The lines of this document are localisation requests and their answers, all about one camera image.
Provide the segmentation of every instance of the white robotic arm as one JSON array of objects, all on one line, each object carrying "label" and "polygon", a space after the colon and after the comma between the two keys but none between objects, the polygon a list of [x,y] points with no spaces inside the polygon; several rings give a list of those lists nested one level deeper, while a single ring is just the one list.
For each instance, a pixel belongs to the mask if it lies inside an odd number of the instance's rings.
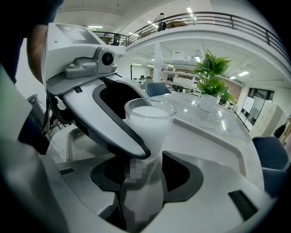
[{"label": "white robotic arm", "polygon": [[[49,24],[42,66],[46,94],[60,122],[74,121],[115,155],[146,158],[149,149],[123,119],[127,101],[147,96],[115,72],[114,56],[85,27]],[[65,111],[58,109],[55,97],[63,101]]]}]

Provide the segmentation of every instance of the potted plant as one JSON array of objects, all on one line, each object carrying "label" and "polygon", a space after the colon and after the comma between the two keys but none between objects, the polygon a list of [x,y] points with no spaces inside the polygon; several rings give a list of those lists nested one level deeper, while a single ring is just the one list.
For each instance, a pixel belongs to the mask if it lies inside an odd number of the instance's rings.
[{"label": "potted plant", "polygon": [[197,87],[201,91],[200,109],[211,111],[218,97],[225,101],[233,99],[224,81],[220,81],[216,77],[216,75],[222,75],[227,70],[230,62],[226,60],[226,57],[213,56],[209,51],[206,53],[203,62],[197,62],[193,74],[197,74],[201,78],[201,82],[197,83]]}]

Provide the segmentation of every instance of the person's arm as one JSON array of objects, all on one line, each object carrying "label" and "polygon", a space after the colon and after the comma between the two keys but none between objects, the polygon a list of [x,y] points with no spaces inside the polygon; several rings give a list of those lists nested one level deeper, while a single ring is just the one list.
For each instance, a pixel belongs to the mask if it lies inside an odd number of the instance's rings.
[{"label": "person's arm", "polygon": [[48,24],[54,21],[56,10],[63,3],[63,0],[45,0],[44,2],[46,5],[36,12],[35,21],[27,35],[26,45],[29,68],[34,77],[41,83],[41,55]]},{"label": "person's arm", "polygon": [[27,58],[29,68],[34,77],[42,83],[41,54],[47,32],[47,25],[36,25],[27,36]]}]

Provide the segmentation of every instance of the clear glass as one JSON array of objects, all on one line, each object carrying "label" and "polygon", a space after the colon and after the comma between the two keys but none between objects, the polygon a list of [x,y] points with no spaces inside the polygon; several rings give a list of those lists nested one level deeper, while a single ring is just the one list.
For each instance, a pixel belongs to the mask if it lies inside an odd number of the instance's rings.
[{"label": "clear glass", "polygon": [[125,106],[126,123],[144,140],[151,154],[157,154],[174,120],[176,109],[155,99],[134,99]]},{"label": "clear glass", "polygon": [[151,151],[147,159],[130,160],[130,172],[120,188],[127,232],[139,232],[163,208],[161,148],[175,114],[171,104],[155,99],[135,99],[125,104],[126,123]]}]

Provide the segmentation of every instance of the white counter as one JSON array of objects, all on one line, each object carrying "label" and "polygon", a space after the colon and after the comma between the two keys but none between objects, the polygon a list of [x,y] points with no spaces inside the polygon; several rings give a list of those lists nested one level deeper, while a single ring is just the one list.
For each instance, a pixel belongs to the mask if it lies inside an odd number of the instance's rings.
[{"label": "white counter", "polygon": [[198,107],[200,97],[186,93],[172,93],[153,98],[173,105],[177,110],[176,118],[206,130],[237,147],[246,162],[246,178],[264,190],[261,163],[256,148],[247,129],[235,113],[218,104],[211,112],[205,112]]}]

